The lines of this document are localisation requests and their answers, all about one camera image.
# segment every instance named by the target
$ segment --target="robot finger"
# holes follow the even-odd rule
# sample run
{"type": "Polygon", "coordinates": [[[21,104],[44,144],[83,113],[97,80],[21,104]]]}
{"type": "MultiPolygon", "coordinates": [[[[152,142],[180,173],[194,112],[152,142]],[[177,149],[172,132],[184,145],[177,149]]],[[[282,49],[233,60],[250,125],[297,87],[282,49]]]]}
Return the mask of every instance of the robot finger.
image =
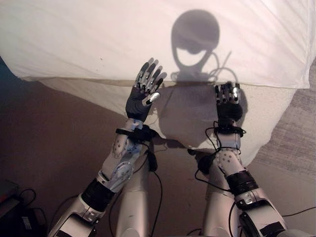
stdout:
{"type": "Polygon", "coordinates": [[[149,68],[147,68],[147,70],[145,71],[143,77],[142,77],[142,82],[140,84],[141,89],[145,90],[146,89],[146,85],[148,83],[148,79],[151,77],[151,74],[153,72],[153,70],[155,69],[156,65],[158,64],[158,60],[155,60],[150,66],[149,68]]]}
{"type": "Polygon", "coordinates": [[[218,85],[215,86],[215,97],[216,97],[216,104],[220,105],[221,99],[220,99],[220,87],[218,85]]]}
{"type": "Polygon", "coordinates": [[[235,87],[232,88],[232,100],[233,104],[239,104],[240,102],[240,85],[238,83],[235,84],[235,87]]]}
{"type": "Polygon", "coordinates": [[[142,81],[142,77],[143,77],[145,71],[147,70],[147,68],[149,67],[149,65],[151,65],[153,61],[154,61],[154,59],[153,59],[153,58],[150,58],[150,59],[148,60],[148,62],[146,62],[146,63],[142,66],[142,68],[140,69],[139,73],[138,73],[137,76],[136,76],[136,80],[135,80],[134,87],[140,88],[140,83],[141,83],[141,81],[142,81]]]}
{"type": "Polygon", "coordinates": [[[163,79],[165,79],[166,77],[167,77],[167,73],[165,73],[165,72],[161,73],[157,77],[157,79],[155,80],[153,87],[152,87],[152,91],[156,91],[159,88],[159,86],[162,84],[163,79]]]}
{"type": "Polygon", "coordinates": [[[150,94],[155,84],[155,81],[158,78],[161,71],[162,71],[162,66],[159,66],[157,70],[155,71],[154,75],[148,80],[148,83],[146,85],[146,93],[150,94]]]}
{"type": "Polygon", "coordinates": [[[148,95],[145,99],[142,100],[143,106],[150,106],[155,100],[160,98],[159,92],[154,92],[153,94],[148,95]]]}

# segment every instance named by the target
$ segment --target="silver metal arm segment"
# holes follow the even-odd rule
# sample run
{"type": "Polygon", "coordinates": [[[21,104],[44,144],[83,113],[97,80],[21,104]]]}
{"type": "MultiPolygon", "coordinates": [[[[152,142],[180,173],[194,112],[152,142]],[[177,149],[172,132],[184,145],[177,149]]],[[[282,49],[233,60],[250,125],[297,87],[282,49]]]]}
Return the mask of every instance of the silver metal arm segment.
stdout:
{"type": "Polygon", "coordinates": [[[208,205],[202,232],[205,236],[237,236],[237,216],[233,212],[235,202],[242,211],[239,222],[247,237],[276,236],[287,229],[285,221],[249,171],[243,167],[239,157],[240,138],[244,133],[236,126],[236,121],[242,116],[239,85],[233,86],[229,82],[216,86],[215,94],[218,127],[214,128],[214,133],[219,148],[210,167],[209,179],[210,183],[222,187],[222,190],[208,188],[208,205]],[[214,213],[221,212],[224,218],[221,215],[218,218],[212,217],[214,213]]]}
{"type": "MultiPolygon", "coordinates": [[[[133,132],[142,129],[143,122],[129,119],[121,130],[133,132]]],[[[140,157],[142,145],[133,142],[124,134],[116,134],[111,153],[105,159],[102,169],[87,189],[80,194],[52,228],[49,237],[90,236],[95,224],[105,214],[105,208],[115,193],[130,179],[134,163],[140,157]]]]}

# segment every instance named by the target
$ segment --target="robotic hand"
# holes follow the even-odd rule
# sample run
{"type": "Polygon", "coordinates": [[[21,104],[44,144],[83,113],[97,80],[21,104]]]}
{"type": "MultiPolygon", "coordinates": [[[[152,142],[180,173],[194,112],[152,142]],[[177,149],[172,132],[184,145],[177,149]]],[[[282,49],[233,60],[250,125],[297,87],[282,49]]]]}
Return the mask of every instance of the robotic hand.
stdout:
{"type": "Polygon", "coordinates": [[[116,130],[102,169],[51,229],[49,237],[92,236],[95,224],[105,214],[112,197],[130,179],[135,161],[142,156],[142,144],[151,141],[153,136],[143,122],[152,103],[160,97],[156,90],[167,75],[161,73],[161,66],[154,72],[157,64],[158,60],[151,58],[137,74],[125,107],[128,116],[125,127],[116,130]]]}
{"type": "Polygon", "coordinates": [[[242,117],[242,107],[240,106],[240,86],[235,86],[228,82],[220,86],[215,86],[216,108],[219,124],[232,124],[242,117]]]}
{"type": "Polygon", "coordinates": [[[126,113],[130,119],[137,119],[142,122],[146,120],[152,103],[160,97],[157,89],[167,76],[161,73],[162,66],[153,71],[158,64],[158,60],[151,58],[146,62],[137,74],[135,84],[126,103],[126,113]]]}
{"type": "Polygon", "coordinates": [[[240,138],[244,131],[236,126],[236,122],[242,117],[240,106],[240,86],[233,86],[231,82],[215,86],[216,108],[218,115],[218,127],[214,133],[218,136],[219,147],[240,148],[240,138]]]}

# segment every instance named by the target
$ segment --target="white bedsheet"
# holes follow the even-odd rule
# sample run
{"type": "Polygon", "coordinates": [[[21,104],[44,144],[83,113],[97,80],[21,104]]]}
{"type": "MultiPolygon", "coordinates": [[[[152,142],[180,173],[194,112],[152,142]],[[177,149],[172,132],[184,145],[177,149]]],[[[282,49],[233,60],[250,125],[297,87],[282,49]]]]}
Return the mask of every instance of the white bedsheet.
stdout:
{"type": "Polygon", "coordinates": [[[235,81],[227,69],[211,77],[217,55],[246,96],[244,165],[295,89],[309,87],[315,54],[313,0],[0,0],[0,56],[22,79],[124,115],[139,68],[159,59],[176,86],[161,90],[146,123],[190,148],[211,147],[204,130],[216,120],[214,95],[180,82],[235,81]]]}
{"type": "MultiPolygon", "coordinates": [[[[0,0],[0,54],[21,78],[130,80],[155,57],[172,80],[172,50],[192,65],[214,49],[220,65],[232,52],[240,83],[308,88],[315,27],[313,0],[0,0]]],[[[209,73],[214,56],[199,66],[209,73]]]]}

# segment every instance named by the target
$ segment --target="black glove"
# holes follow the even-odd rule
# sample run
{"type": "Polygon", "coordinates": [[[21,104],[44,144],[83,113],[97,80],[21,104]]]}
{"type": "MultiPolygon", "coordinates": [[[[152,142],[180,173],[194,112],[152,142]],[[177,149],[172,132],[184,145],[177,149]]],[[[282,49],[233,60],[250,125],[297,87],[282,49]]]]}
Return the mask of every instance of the black glove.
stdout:
{"type": "Polygon", "coordinates": [[[151,58],[146,62],[136,77],[134,86],[126,103],[126,113],[130,119],[144,122],[152,103],[160,97],[156,92],[167,73],[161,73],[162,66],[153,73],[158,60],[151,58]]]}

